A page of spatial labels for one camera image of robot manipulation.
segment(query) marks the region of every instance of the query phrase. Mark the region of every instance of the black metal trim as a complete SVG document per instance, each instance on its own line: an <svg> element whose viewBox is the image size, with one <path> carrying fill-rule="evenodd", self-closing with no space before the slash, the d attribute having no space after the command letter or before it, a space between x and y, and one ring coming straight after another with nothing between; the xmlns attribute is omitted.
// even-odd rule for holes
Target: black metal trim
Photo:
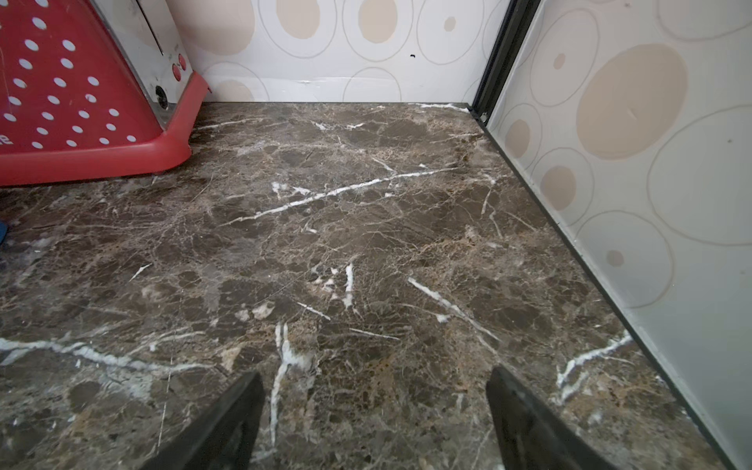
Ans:
<svg viewBox="0 0 752 470"><path fill-rule="evenodd" d="M505 468L617 470L501 365L491 371L486 398Z"/></svg>
<svg viewBox="0 0 752 470"><path fill-rule="evenodd" d="M676 387L676 384L674 384L674 381L669 377L669 375L666 373L666 370L663 368L663 366L658 362L658 359L653 355L653 353L647 348L645 343L642 341L642 339L639 337L637 332L635 331L634 327L632 327L632 324L626 319L624 316L624 313L621 311L621 308L616 305L616 302L611 298L611 295L606 291L606 289L603 287L603 285L600 283L596 275L593 273L593 270L590 269L588 264L585 262L583 257L580 255L580 253L577 251L575 246L572 244L572 242L569 240L569 238L566 236L564 231L562 230L561 226L556 223L556 221L553 219L551 214L548 212L548 209L546 209L545 206L543 206L543 203L540 199L538 199L538 196L535 194L535 192L532 190L530 185L527 183L525 178L523 178L520 171L517 169L516 166L512 163L512 161L509 159L506 153L504 153L504 150L502 150L501 146L499 146L499 142L496 141L496 138L491 135L491 132L488 130L488 128L485 126L485 123L481 121L479 117L475 117L475 121L478 123L478 125L483 129L484 134L486 137L491 140L493 143L493 146L498 150L499 154L502 156L506 164L511 168L511 170L514 172L514 175L517 177L519 182L525 187L528 194L530 194L531 198L535 203L537 204L538 208L541 209L541 212L546 217L546 220L548 221L549 225L553 227L554 230L556 230L556 233L559 235L561 240L564 242L564 245L569 249L569 252L572 254L572 256L577 260L577 262L580 264L580 267L585 271L585 274L590 279L590 282L592 282L596 289L601 293L605 301L608 303L608 305L611 307L611 310L614 311L619 321L624 325L624 327L629 331L629 334L632 336L632 339L635 340L635 343L640 347L642 350L642 353L647 357L648 362L653 366L653 368L656 369L658 374L660 374L660 377L663 379L663 381L666 382L666 385L668 385L669 390L671 390L672 395L676 400L679 402L681 406L684 407L685 410L687 410L687 413L690 415L690 418L694 422L695 426L697 426L697 429L699 429L700 434L702 434L702 437L705 438L705 440L710 444L711 449L716 453L718 456L718 459L723 463L723 465L729 469L729 470L740 470L737 469L734 464L731 462L731 459L726 454L726 452L721 448L721 446L718 444L718 441L715 440L715 437L708 431L708 428L705 427L705 424L700 420L699 415L697 412L692 408L687 402L687 400L684 398L684 396L679 392L679 389Z"/></svg>
<svg viewBox="0 0 752 470"><path fill-rule="evenodd" d="M246 470L264 402L261 376L244 374L141 470Z"/></svg>
<svg viewBox="0 0 752 470"><path fill-rule="evenodd" d="M541 0L511 0L509 2L499 35L496 36L490 59L471 106L473 116L485 115L484 123L488 122L488 117L496 106L499 95L502 94L504 83L512 71L514 60L520 52L540 3Z"/></svg>

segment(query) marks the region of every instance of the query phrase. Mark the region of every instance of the beige circle pattern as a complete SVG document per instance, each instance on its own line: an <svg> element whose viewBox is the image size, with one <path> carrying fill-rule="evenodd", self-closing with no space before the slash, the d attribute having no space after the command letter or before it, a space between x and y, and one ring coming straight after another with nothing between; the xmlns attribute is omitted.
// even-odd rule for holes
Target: beige circle pattern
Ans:
<svg viewBox="0 0 752 470"><path fill-rule="evenodd" d="M416 29L420 52L436 65L461 59L478 39L484 14L483 0L425 0Z"/></svg>
<svg viewBox="0 0 752 470"><path fill-rule="evenodd" d="M543 138L541 116L534 106L521 103L514 106L496 128L499 142L509 158L528 168L538 156Z"/></svg>
<svg viewBox="0 0 752 470"><path fill-rule="evenodd" d="M549 168L541 179L541 193L554 209L563 211L575 200L577 178L565 166Z"/></svg>
<svg viewBox="0 0 752 470"><path fill-rule="evenodd" d="M115 4L124 4L118 0ZM248 47L256 28L249 0L167 0L180 36L203 50L231 56Z"/></svg>
<svg viewBox="0 0 752 470"><path fill-rule="evenodd" d="M218 62L203 72L209 83L208 102L267 102L269 94L264 83L243 65Z"/></svg>
<svg viewBox="0 0 752 470"><path fill-rule="evenodd" d="M577 135L599 158L627 158L671 128L686 95L681 56L664 44L640 44L595 73L580 100Z"/></svg>
<svg viewBox="0 0 752 470"><path fill-rule="evenodd" d="M679 41L710 41L752 25L746 0L656 0L661 28Z"/></svg>
<svg viewBox="0 0 752 470"><path fill-rule="evenodd" d="M297 59L320 55L337 31L334 0L261 0L259 18L271 42Z"/></svg>
<svg viewBox="0 0 752 470"><path fill-rule="evenodd" d="M394 0L365 0L358 11L358 27L363 37L372 43L388 41L397 29Z"/></svg>
<svg viewBox="0 0 752 470"><path fill-rule="evenodd" d="M211 89L211 94L219 102L254 102L253 93L237 80L225 80Z"/></svg>
<svg viewBox="0 0 752 470"><path fill-rule="evenodd" d="M752 244L752 105L700 117L657 152L647 173L653 212L706 244Z"/></svg>
<svg viewBox="0 0 752 470"><path fill-rule="evenodd" d="M561 105L585 83L598 55L600 31L590 10L578 8L557 18L532 58L530 90L542 106ZM564 56L556 68L556 58Z"/></svg>
<svg viewBox="0 0 752 470"><path fill-rule="evenodd" d="M369 62L383 62L407 43L413 15L413 0L345 0L342 29L356 54Z"/></svg>
<svg viewBox="0 0 752 470"><path fill-rule="evenodd" d="M317 0L276 0L277 18L287 34L309 39L321 23L321 9Z"/></svg>
<svg viewBox="0 0 752 470"><path fill-rule="evenodd" d="M546 153L533 167L530 179L567 226L579 221L593 202L593 169L575 149L558 147Z"/></svg>
<svg viewBox="0 0 752 470"><path fill-rule="evenodd" d="M628 308L658 302L674 278L674 254L660 230L631 212L594 215L578 230L576 240L610 281Z"/></svg>
<svg viewBox="0 0 752 470"><path fill-rule="evenodd" d="M343 102L389 103L402 101L402 89L394 75L379 67L366 67L348 81Z"/></svg>

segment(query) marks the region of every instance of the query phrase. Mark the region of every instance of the white wall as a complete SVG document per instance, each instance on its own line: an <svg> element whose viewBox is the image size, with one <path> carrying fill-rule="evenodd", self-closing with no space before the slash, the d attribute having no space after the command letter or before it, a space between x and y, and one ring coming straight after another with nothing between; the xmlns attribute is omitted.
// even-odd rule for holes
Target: white wall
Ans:
<svg viewBox="0 0 752 470"><path fill-rule="evenodd" d="M752 468L752 2L545 0L490 129Z"/></svg>
<svg viewBox="0 0 752 470"><path fill-rule="evenodd" d="M168 4L208 101L472 102L508 0Z"/></svg>

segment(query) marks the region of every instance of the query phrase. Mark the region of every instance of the black object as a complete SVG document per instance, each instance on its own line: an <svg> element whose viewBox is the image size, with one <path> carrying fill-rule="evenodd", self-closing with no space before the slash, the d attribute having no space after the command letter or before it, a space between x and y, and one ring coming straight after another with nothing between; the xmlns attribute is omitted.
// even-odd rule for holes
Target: black object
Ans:
<svg viewBox="0 0 752 470"><path fill-rule="evenodd" d="M478 86L478 93L472 102L472 113L481 119L483 124L488 122L507 77L512 71L512 65L520 52L530 23L538 10L541 0L511 0L507 13L504 15L499 35L491 50L491 58L486 64L486 70Z"/></svg>
<svg viewBox="0 0 752 470"><path fill-rule="evenodd" d="M245 470L264 401L261 376L246 373L141 470Z"/></svg>
<svg viewBox="0 0 752 470"><path fill-rule="evenodd" d="M159 103L159 106L161 106L162 109L167 109L170 104L167 101L167 93L165 93L165 89L157 85L155 88L155 93L156 101Z"/></svg>
<svg viewBox="0 0 752 470"><path fill-rule="evenodd" d="M507 470L616 470L505 368L491 372L486 397Z"/></svg>

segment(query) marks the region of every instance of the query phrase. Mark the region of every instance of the white marble vein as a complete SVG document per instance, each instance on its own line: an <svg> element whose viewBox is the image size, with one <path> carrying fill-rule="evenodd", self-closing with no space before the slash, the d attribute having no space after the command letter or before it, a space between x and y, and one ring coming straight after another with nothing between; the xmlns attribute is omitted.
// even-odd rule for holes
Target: white marble vein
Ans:
<svg viewBox="0 0 752 470"><path fill-rule="evenodd" d="M64 345L55 341L33 341L25 343L21 341L10 341L0 338L0 351L10 351L11 354L6 357L0 365L13 364L21 356L33 350L49 350L58 354L70 354L72 356L83 357L97 364L110 365L117 368L129 368L136 371L169 374L172 372L186 371L192 368L210 368L206 364L177 364L162 365L144 362L134 359L131 356L115 356L113 354L103 354L87 346L85 343L73 343Z"/></svg>
<svg viewBox="0 0 752 470"><path fill-rule="evenodd" d="M456 111L462 111L463 113L470 113L470 110L468 108L460 108L459 106L452 105L451 103L446 103L444 105L440 105L437 103L410 103L411 105L418 105L420 106L420 109L425 108L447 108L447 109L454 109Z"/></svg>
<svg viewBox="0 0 752 470"><path fill-rule="evenodd" d="M353 306L353 287L355 286L353 263L347 265L344 272L347 274L347 285L344 287L344 299L342 299L342 303L344 303L345 308L350 308Z"/></svg>
<svg viewBox="0 0 752 470"><path fill-rule="evenodd" d="M310 204L313 201L318 201L320 199L324 199L324 198L327 198L327 197L330 197L330 196L338 196L338 195L340 195L342 193L345 193L347 191L359 190L361 188L365 188L365 187L368 187L368 186L373 186L373 185L379 184L379 183L384 183L386 181L398 180L398 179L403 179L403 178L413 178L413 177L419 177L419 176L428 176L428 175L431 175L431 174L443 173L445 171L453 171L454 169L455 168L442 168L442 169L439 169L439 170L415 171L413 173L393 174L392 176L389 176L389 177L376 178L374 180L366 181L364 183L351 184L350 186L343 186L341 188L337 188L335 190L328 191L326 193L316 193L313 196L307 197L305 199L300 199L299 201L288 202L287 204L281 205L278 208L269 209L269 210L263 211L263 212L256 212L254 215L251 215L251 216L238 217L236 219L230 220L229 222L225 222L223 224L220 224L219 226L220 227L221 226L227 226L227 225L230 225L230 224L233 224L233 223L236 223L236 222L243 222L245 220L256 220L256 219L258 219L260 217L264 217L265 215L277 214L279 212L284 212L287 209L294 208L294 207L297 207L299 205Z"/></svg>
<svg viewBox="0 0 752 470"><path fill-rule="evenodd" d="M379 337L379 338L387 338L387 339L396 339L397 341L399 341L399 338L397 338L396 336L379 335L378 333L371 333L371 332L363 331L363 330L357 329L357 328L350 328L350 331L353 331L355 333L360 333L362 335L376 336L376 337Z"/></svg>
<svg viewBox="0 0 752 470"><path fill-rule="evenodd" d="M587 351L586 353L582 353L574 359L571 359L569 362L567 362L564 372L556 373L556 386L561 388L562 385L564 385L564 382L567 380L569 374L571 374L572 371L575 370L575 367L583 365L585 362L596 359L598 357L605 357L607 354L613 353L615 350L631 342L632 336L629 335L628 331L624 330L624 334L622 335L621 339L612 339L609 341L609 345L606 347Z"/></svg>
<svg viewBox="0 0 752 470"><path fill-rule="evenodd" d="M136 271L136 274L134 274L134 275L133 275L133 277L131 277L130 279L128 279L128 282L130 282L130 281L132 281L132 280L136 279L136 276L138 276L138 275L139 275L140 273L142 273L142 272L143 272L143 271L144 271L144 270L145 270L146 268L148 268L148 267L149 267L149 266L151 266L152 264L153 264L153 263L151 263L151 262L150 262L150 263L149 263L149 264L147 264L146 266L141 266L141 267L140 267L140 268L138 269L138 271Z"/></svg>
<svg viewBox="0 0 752 470"><path fill-rule="evenodd" d="M309 307L308 305L306 305L306 304L303 304L303 303L301 303L301 302L296 302L296 303L297 303L298 305L300 305L301 307L303 307L303 308L304 308L305 310L307 310L307 311L310 311L311 313L314 313L314 314L316 314L316 315L319 315L319 316L321 316L321 317L324 317L324 318L326 318L326 319L327 319L327 320L329 320L329 321L331 321L331 320L332 320L332 318L331 318L331 317L330 317L329 315L327 315L327 314L323 314L323 313L319 312L318 310L316 310L316 309L315 309L315 308L313 308L313 307Z"/></svg>
<svg viewBox="0 0 752 470"><path fill-rule="evenodd" d="M287 338L287 323L282 326L282 323L277 324L277 328L274 329L274 333L277 338L277 349L280 351L280 359L282 363L277 370L277 375L274 377L274 385L271 387L271 398L269 404L271 413L269 417L269 431L271 433L271 445L274 447L277 444L277 424L279 423L279 402L280 402L280 388L282 387L282 379L287 373L287 369L292 365L300 368L303 371L307 371L311 367L311 358L303 354L295 354L292 346L290 346L290 340Z"/></svg>
<svg viewBox="0 0 752 470"><path fill-rule="evenodd" d="M424 294L426 294L431 299L436 300L442 307L446 308L449 311L454 312L458 317L460 317L464 321L470 323L472 325L472 327L475 328L476 330L478 330L480 332L483 332L483 333L486 333L487 335L489 335L491 338L497 340L498 342L502 342L502 340L499 339L498 336L494 335L487 328L483 327L477 321L475 321L474 319L470 318L470 316L467 315L465 312L463 312L461 308L457 307L452 302L449 302L448 300L446 300L444 297L441 296L440 293L438 293L438 292L436 292L434 290L429 289L428 287L422 285L421 283L419 283L418 281L416 281L412 277L408 278L408 282L410 284L412 284L413 286L415 286L416 288L418 288L418 290L420 290L421 292L423 292Z"/></svg>
<svg viewBox="0 0 752 470"><path fill-rule="evenodd" d="M216 129L217 127L223 127L223 126L229 126L230 124L242 124L247 123L249 121L257 121L262 120L264 118L262 117L249 117L247 119L241 119L239 121L225 121L224 123L217 123L217 124L209 124L208 126L198 126L194 127L193 131L202 131L204 129Z"/></svg>

